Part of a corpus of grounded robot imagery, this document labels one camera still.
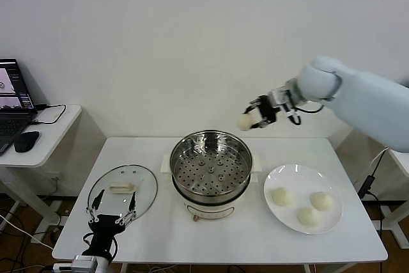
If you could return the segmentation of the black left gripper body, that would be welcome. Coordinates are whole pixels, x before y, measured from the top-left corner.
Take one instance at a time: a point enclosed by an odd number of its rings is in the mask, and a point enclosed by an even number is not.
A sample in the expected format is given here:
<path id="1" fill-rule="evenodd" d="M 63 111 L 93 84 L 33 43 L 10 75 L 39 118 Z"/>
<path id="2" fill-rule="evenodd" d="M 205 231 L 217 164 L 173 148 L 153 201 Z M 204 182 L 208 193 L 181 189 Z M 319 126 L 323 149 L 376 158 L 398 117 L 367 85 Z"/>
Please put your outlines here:
<path id="1" fill-rule="evenodd" d="M 120 218 L 118 215 L 99 214 L 97 218 L 88 223 L 91 232 L 83 236 L 84 242 L 91 237 L 91 242 L 88 243 L 83 255 L 116 256 L 118 242 L 115 236 L 125 231 L 125 223 L 116 222 Z"/>

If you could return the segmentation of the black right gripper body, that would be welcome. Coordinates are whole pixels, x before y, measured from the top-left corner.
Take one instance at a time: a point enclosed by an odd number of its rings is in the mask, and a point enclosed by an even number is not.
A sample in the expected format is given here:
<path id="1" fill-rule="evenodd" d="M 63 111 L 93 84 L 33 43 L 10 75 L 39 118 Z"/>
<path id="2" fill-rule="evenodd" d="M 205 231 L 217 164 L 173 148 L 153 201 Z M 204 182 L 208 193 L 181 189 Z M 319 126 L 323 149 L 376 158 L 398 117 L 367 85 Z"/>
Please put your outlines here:
<path id="1" fill-rule="evenodd" d="M 257 108 L 263 123 L 275 123 L 277 109 L 274 108 L 266 95 L 260 95 L 257 99 Z"/>

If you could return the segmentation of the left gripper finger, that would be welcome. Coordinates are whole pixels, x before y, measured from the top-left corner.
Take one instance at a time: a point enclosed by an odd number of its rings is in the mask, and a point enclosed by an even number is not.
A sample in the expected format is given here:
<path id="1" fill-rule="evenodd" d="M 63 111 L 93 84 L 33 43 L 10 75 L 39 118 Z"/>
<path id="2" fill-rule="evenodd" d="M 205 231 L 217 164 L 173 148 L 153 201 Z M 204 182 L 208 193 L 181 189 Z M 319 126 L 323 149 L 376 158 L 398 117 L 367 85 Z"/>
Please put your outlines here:
<path id="1" fill-rule="evenodd" d="M 91 204 L 88 204 L 86 207 L 86 211 L 89 215 L 89 223 L 98 222 L 97 211 L 101 205 L 104 192 L 105 190 L 102 189 L 94 198 L 91 199 Z"/>
<path id="2" fill-rule="evenodd" d="M 136 197 L 135 192 L 133 192 L 127 209 L 120 213 L 120 218 L 116 221 L 116 224 L 130 224 L 136 219 L 136 215 Z"/>

